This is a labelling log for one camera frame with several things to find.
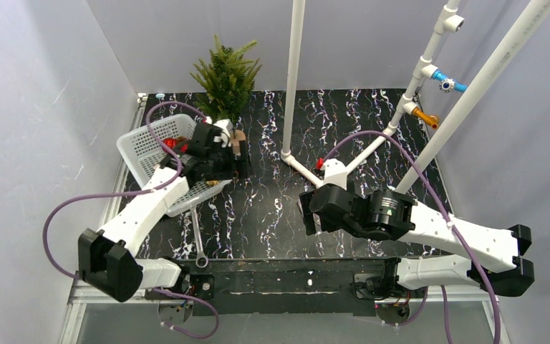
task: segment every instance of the pipe fitting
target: pipe fitting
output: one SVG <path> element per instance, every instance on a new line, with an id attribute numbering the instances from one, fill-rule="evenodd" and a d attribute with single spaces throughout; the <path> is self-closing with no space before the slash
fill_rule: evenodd
<path id="1" fill-rule="evenodd" d="M 412 71 L 412 76 L 417 78 L 417 79 L 420 79 L 422 77 L 431 77 L 431 75 L 436 71 L 438 70 L 438 68 L 436 66 L 433 66 L 435 69 L 433 70 L 433 72 L 431 74 L 429 74 L 428 76 L 425 75 L 425 73 L 423 72 L 423 70 L 425 68 L 428 68 L 429 66 L 433 66 L 431 64 L 431 60 L 426 60 L 424 57 L 420 57 L 418 59 L 418 62 L 416 64 L 416 67 L 414 67 L 414 70 Z"/>
<path id="2" fill-rule="evenodd" d="M 395 109 L 395 112 L 410 113 L 410 112 L 406 111 L 406 106 L 409 103 L 414 104 L 414 102 L 412 101 L 412 97 L 407 97 L 405 93 L 402 94 L 402 97 L 400 98 L 400 102 L 397 104 L 397 108 Z"/>
<path id="3" fill-rule="evenodd" d="M 432 129 L 437 129 L 440 126 L 440 118 L 436 115 L 426 115 L 420 110 L 420 107 L 415 102 L 407 102 L 404 104 L 404 111 L 420 118 L 426 125 Z"/>
<path id="4" fill-rule="evenodd" d="M 429 125 L 433 130 L 439 128 L 440 126 L 440 118 L 437 115 L 426 115 L 418 107 L 415 107 L 415 109 L 412 111 L 412 115 L 423 120 L 423 122 L 425 122 L 426 125 Z"/>
<path id="5" fill-rule="evenodd" d="M 445 25 L 444 23 L 446 20 L 448 20 L 448 18 L 456 16 L 457 10 L 458 9 L 449 9 L 446 5 L 444 5 L 442 11 L 440 12 L 440 16 L 438 17 L 438 21 L 435 23 L 435 27 L 433 27 L 433 31 L 439 34 L 444 34 L 446 31 L 456 32 L 456 30 L 451 31 L 448 29 L 448 27 L 452 24 L 452 22 L 449 23 L 448 25 Z"/>
<path id="6" fill-rule="evenodd" d="M 436 70 L 433 75 L 431 75 L 431 79 L 441 81 L 440 83 L 440 90 L 444 92 L 450 92 L 452 90 L 458 91 L 458 92 L 465 92 L 467 90 L 467 86 L 461 84 L 460 82 L 454 80 L 451 77 L 446 76 L 444 73 L 440 72 L 439 70 Z"/>
<path id="7" fill-rule="evenodd" d="M 294 156 L 292 155 L 292 151 L 291 150 L 288 150 L 287 152 L 284 152 L 284 150 L 282 149 L 281 152 L 279 153 L 279 157 L 285 162 L 287 163 L 288 165 L 291 165 L 292 164 L 292 161 L 296 160 L 294 158 Z"/>
<path id="8" fill-rule="evenodd" d="M 463 26 L 463 23 L 465 23 L 465 18 L 455 14 L 446 19 L 443 22 L 443 26 L 444 29 L 448 30 L 449 32 L 457 32 L 460 27 Z"/>
<path id="9" fill-rule="evenodd" d="M 431 77 L 438 71 L 438 68 L 432 64 L 429 64 L 427 66 L 424 66 L 420 73 L 423 75 L 423 77 L 431 79 Z"/>

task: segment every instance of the cable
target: cable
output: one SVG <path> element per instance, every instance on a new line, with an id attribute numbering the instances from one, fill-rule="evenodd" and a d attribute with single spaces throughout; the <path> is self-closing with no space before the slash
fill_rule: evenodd
<path id="1" fill-rule="evenodd" d="M 404 306 L 406 306 L 410 302 L 410 292 L 408 292 L 408 296 L 406 297 L 406 301 L 404 302 Z"/>
<path id="2" fill-rule="evenodd" d="M 52 255 L 52 252 L 49 250 L 49 244 L 47 243 L 47 231 L 49 229 L 49 225 L 51 224 L 52 219 L 54 218 L 54 216 L 56 216 L 58 211 L 62 210 L 62 208 L 64 208 L 69 204 L 73 204 L 78 201 L 85 201 L 87 199 L 108 199 L 112 197 L 139 196 L 139 195 L 149 194 L 154 190 L 160 190 L 170 185 L 180 175 L 180 172 L 182 172 L 182 163 L 180 162 L 178 155 L 176 155 L 173 150 L 171 150 L 162 140 L 159 139 L 157 134 L 155 134 L 155 131 L 153 130 L 153 128 L 150 126 L 150 117 L 153 115 L 153 113 L 158 108 L 161 108 L 162 106 L 166 106 L 166 105 L 179 105 L 183 108 L 188 108 L 191 112 L 193 112 L 195 115 L 199 117 L 206 118 L 206 116 L 203 113 L 201 113 L 201 111 L 195 109 L 189 104 L 186 104 L 184 102 L 176 102 L 176 101 L 160 102 L 159 104 L 153 106 L 146 114 L 145 122 L 146 122 L 146 128 L 148 129 L 148 132 L 157 142 L 159 142 L 159 145 L 161 145 L 161 148 L 163 148 L 163 150 L 167 154 L 174 157 L 176 161 L 176 165 L 178 166 L 176 168 L 176 174 L 169 181 L 166 181 L 163 184 L 157 185 L 154 189 L 146 189 L 146 190 L 140 190 L 140 191 L 114 192 L 114 193 L 96 193 L 96 194 L 94 193 L 90 195 L 77 196 L 62 202 L 60 205 L 54 208 L 54 210 L 52 210 L 52 212 L 49 213 L 49 216 L 47 217 L 47 219 L 45 219 L 45 224 L 43 225 L 43 250 L 45 251 L 45 255 L 47 256 L 47 259 L 49 260 L 49 262 L 52 263 L 52 266 L 56 268 L 56 270 L 60 271 L 62 274 L 65 274 L 66 276 L 71 277 L 73 279 L 77 278 L 76 274 L 73 274 L 72 272 L 68 272 L 64 267 L 62 267 L 60 264 L 58 264 L 58 262 L 56 262 L 56 260 L 54 259 L 54 256 Z"/>
<path id="3" fill-rule="evenodd" d="M 418 108 L 419 108 L 421 111 L 425 112 L 425 111 L 423 110 L 423 104 L 420 103 L 420 95 L 418 94 L 418 92 L 416 92 L 416 93 L 414 94 L 414 96 L 416 97 L 416 103 L 417 103 L 417 105 L 418 105 Z"/>
<path id="4" fill-rule="evenodd" d="M 386 300 L 390 297 L 395 297 L 394 295 L 388 295 L 388 296 L 384 296 L 384 297 L 381 297 L 381 298 L 376 298 L 376 297 L 374 297 L 374 295 L 370 295 L 369 292 L 366 289 L 356 289 L 356 291 L 358 293 L 360 293 L 364 297 L 364 299 L 369 300 L 369 301 L 383 301 L 383 300 Z"/>
<path id="5" fill-rule="evenodd" d="M 448 215 L 448 212 L 445 210 L 444 205 L 442 204 L 442 201 L 440 200 L 438 195 L 435 193 L 435 190 L 433 190 L 433 187 L 429 183 L 429 180 L 427 180 L 427 177 L 425 177 L 425 175 L 420 170 L 418 165 L 416 165 L 416 162 L 414 162 L 410 154 L 402 147 L 402 145 L 396 140 L 394 140 L 391 136 L 383 134 L 380 131 L 364 130 L 364 131 L 351 134 L 346 138 L 342 139 L 340 142 L 338 142 L 338 144 L 330 152 L 328 152 L 328 154 L 326 154 L 326 156 L 324 157 L 324 161 L 327 161 L 330 157 L 332 157 L 332 155 L 336 153 L 336 151 L 346 142 L 361 135 L 377 135 L 377 136 L 382 136 L 383 138 L 386 138 L 389 142 L 391 142 L 391 144 L 393 144 L 395 147 L 397 147 L 397 149 L 400 150 L 401 154 L 404 155 L 406 160 L 408 160 L 412 168 L 415 169 L 416 174 L 418 174 L 418 176 L 420 177 L 420 180 L 425 185 L 427 191 L 429 192 L 431 197 L 433 197 L 433 200 L 437 205 L 438 210 L 442 214 L 442 217 L 445 219 L 446 224 L 450 227 L 450 230 L 454 233 L 458 241 L 460 241 L 460 244 L 463 245 L 463 248 L 465 249 L 465 251 L 467 251 L 467 255 L 471 259 L 472 263 L 476 266 L 476 269 L 478 270 L 478 273 L 482 279 L 482 282 L 486 286 L 486 291 L 488 292 L 488 296 L 490 297 L 490 301 L 492 303 L 492 310 L 494 313 L 494 343 L 499 344 L 501 341 L 501 314 L 498 309 L 498 303 L 496 303 L 496 294 L 494 294 L 494 289 L 492 288 L 492 284 L 488 279 L 488 275 L 484 271 L 477 256 L 475 255 L 475 253 L 473 253 L 473 250 L 471 249 L 469 244 L 467 244 L 467 241 L 465 240 L 465 238 L 463 238 L 463 235 L 458 231 L 455 224 L 452 222 L 452 219 Z"/>
<path id="6" fill-rule="evenodd" d="M 448 308 L 448 295 L 445 292 L 444 286 L 442 286 L 442 296 L 444 296 L 444 328 L 446 331 L 446 339 L 448 339 L 448 344 L 453 344 L 452 333 L 450 333 L 450 308 Z"/>
<path id="7" fill-rule="evenodd" d="M 184 295 L 190 295 L 190 294 L 193 294 L 193 291 L 195 290 L 195 286 L 193 285 L 191 288 L 188 288 L 185 292 L 184 292 Z M 188 299 L 185 299 L 184 302 L 182 302 L 182 305 L 179 306 L 180 310 L 182 310 L 184 308 L 184 306 L 187 304 L 188 302 Z"/>
<path id="8" fill-rule="evenodd" d="M 161 319 L 159 319 L 159 320 L 161 320 L 162 324 L 167 325 L 171 330 L 176 330 L 180 333 L 184 333 L 185 335 L 187 335 L 191 338 L 195 338 L 195 339 L 209 338 L 214 333 L 216 333 L 216 331 L 218 330 L 218 326 L 220 325 L 220 317 L 218 316 L 218 311 L 216 311 L 216 308 L 214 308 L 214 306 L 212 306 L 209 302 L 206 302 L 206 301 L 204 301 L 202 299 L 199 299 L 197 297 L 194 297 L 194 296 L 178 294 L 178 293 L 175 293 L 175 292 L 170 292 L 168 290 L 163 290 L 163 289 L 158 289 L 158 288 L 153 289 L 153 292 L 158 292 L 159 294 L 169 296 L 169 297 L 172 297 L 172 298 L 175 298 L 175 299 L 185 299 L 185 300 L 191 300 L 191 301 L 200 303 L 200 304 L 206 306 L 207 308 L 209 308 L 212 311 L 212 313 L 214 314 L 214 317 L 216 318 L 216 324 L 214 325 L 214 328 L 207 335 L 197 335 L 197 334 L 192 333 L 192 332 L 190 332 L 188 330 L 185 330 L 183 328 L 179 328 L 179 327 L 175 326 L 174 324 L 172 324 L 171 322 L 166 322 L 166 321 L 162 321 Z"/>
<path id="9" fill-rule="evenodd" d="M 402 295 L 400 295 L 397 300 L 393 303 L 390 303 L 389 305 L 398 305 L 398 302 L 402 299 Z"/>
<path id="10" fill-rule="evenodd" d="M 398 326 L 406 326 L 409 325 L 412 321 L 416 320 L 418 315 L 423 311 L 423 308 L 425 307 L 425 303 L 427 302 L 427 292 L 429 291 L 429 288 L 425 288 L 425 296 L 423 296 L 423 301 L 420 302 L 420 306 L 418 306 L 418 309 L 416 310 L 416 313 L 414 313 L 406 322 L 402 322 Z"/>

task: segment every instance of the small tree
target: small tree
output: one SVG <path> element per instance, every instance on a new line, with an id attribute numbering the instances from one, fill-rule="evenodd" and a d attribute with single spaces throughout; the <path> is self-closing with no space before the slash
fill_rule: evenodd
<path id="1" fill-rule="evenodd" d="M 207 96 L 197 95 L 198 106 L 206 115 L 217 120 L 228 118 L 236 124 L 254 89 L 256 73 L 262 67 L 258 65 L 260 59 L 243 58 L 256 43 L 254 40 L 235 50 L 223 46 L 218 35 L 214 35 L 216 50 L 210 49 L 210 64 L 206 65 L 202 59 L 193 64 L 198 73 L 190 75 L 207 92 Z"/>

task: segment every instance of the blue valve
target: blue valve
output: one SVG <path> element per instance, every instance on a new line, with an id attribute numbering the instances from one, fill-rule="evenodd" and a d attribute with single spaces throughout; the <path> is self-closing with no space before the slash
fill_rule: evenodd
<path id="1" fill-rule="evenodd" d="M 440 90 L 444 92 L 455 90 L 462 93 L 467 90 L 467 85 L 463 85 L 453 78 L 447 77 L 444 73 L 440 72 L 440 70 L 436 70 L 435 73 L 431 75 L 431 79 L 441 81 Z"/>

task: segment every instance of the orange valve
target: orange valve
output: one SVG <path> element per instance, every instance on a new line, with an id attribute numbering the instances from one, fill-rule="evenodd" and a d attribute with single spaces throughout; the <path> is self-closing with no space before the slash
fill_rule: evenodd
<path id="1" fill-rule="evenodd" d="M 432 129 L 437 129 L 440 126 L 440 118 L 437 115 L 426 115 L 421 111 L 418 106 L 412 110 L 412 114 L 425 122 L 426 125 L 429 125 Z"/>

